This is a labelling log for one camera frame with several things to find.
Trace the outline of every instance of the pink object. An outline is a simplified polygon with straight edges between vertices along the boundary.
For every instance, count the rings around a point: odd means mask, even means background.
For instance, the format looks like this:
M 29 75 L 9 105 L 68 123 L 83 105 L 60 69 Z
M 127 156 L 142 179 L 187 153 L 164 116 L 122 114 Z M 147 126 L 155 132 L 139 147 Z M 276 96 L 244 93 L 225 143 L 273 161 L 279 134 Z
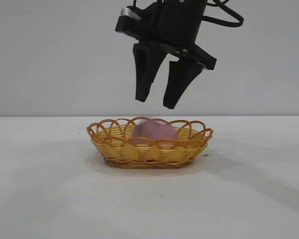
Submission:
M 177 140 L 177 131 L 162 119 L 147 119 L 137 125 L 132 137 L 144 137 L 152 140 L 174 139 Z M 149 144 L 146 140 L 135 139 L 136 144 Z M 160 144 L 173 145 L 173 142 L 161 142 Z

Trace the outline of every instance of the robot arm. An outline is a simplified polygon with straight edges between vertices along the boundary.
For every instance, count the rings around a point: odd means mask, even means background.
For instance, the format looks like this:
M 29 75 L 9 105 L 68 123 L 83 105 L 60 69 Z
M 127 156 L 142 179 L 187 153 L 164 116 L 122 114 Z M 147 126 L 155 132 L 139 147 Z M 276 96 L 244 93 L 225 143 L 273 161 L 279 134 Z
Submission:
M 139 42 L 133 47 L 136 64 L 136 99 L 145 102 L 157 72 L 167 56 L 179 58 L 170 62 L 168 84 L 163 105 L 174 109 L 189 84 L 203 69 L 213 70 L 216 59 L 195 44 L 200 24 L 208 21 L 222 26 L 239 27 L 244 19 L 225 3 L 213 0 L 157 0 L 145 9 L 132 6 L 121 11 L 116 32 Z M 228 22 L 204 16 L 206 6 L 218 6 L 238 20 Z

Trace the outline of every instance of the yellow woven basket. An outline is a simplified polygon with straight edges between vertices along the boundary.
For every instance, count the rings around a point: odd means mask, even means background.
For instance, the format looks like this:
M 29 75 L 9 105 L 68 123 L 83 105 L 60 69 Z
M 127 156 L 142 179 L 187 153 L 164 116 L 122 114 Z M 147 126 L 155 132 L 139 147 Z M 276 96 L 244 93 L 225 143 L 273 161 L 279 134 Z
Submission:
M 180 168 L 191 163 L 207 147 L 213 137 L 213 130 L 206 128 L 200 121 L 175 120 L 169 122 L 178 134 L 178 140 L 133 137 L 137 121 L 148 119 L 106 119 L 87 127 L 92 143 L 104 156 L 105 161 L 120 168 Z M 201 131 L 193 129 L 197 124 Z M 138 145 L 135 139 L 142 139 L 149 144 Z M 172 145 L 162 145 L 163 142 L 173 142 Z

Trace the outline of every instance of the white table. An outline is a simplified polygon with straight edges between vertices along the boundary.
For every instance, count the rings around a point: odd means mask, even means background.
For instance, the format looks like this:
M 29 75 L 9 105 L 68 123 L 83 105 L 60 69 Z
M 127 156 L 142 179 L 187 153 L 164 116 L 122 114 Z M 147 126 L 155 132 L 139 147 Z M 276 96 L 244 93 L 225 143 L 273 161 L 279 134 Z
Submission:
M 176 117 L 215 130 L 178 170 L 104 164 L 105 118 L 0 118 L 0 239 L 299 239 L 299 117 Z

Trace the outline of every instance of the gray wall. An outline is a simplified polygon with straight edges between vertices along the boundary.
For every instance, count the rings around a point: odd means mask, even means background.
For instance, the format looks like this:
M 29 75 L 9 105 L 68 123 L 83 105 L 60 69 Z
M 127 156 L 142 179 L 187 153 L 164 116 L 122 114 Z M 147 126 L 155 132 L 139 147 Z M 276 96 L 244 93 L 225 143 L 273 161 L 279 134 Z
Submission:
M 197 44 L 218 64 L 173 111 L 168 61 L 148 101 L 134 100 L 135 41 L 114 32 L 132 2 L 0 0 L 0 116 L 299 115 L 299 0 L 231 0 L 243 27 L 203 23 Z

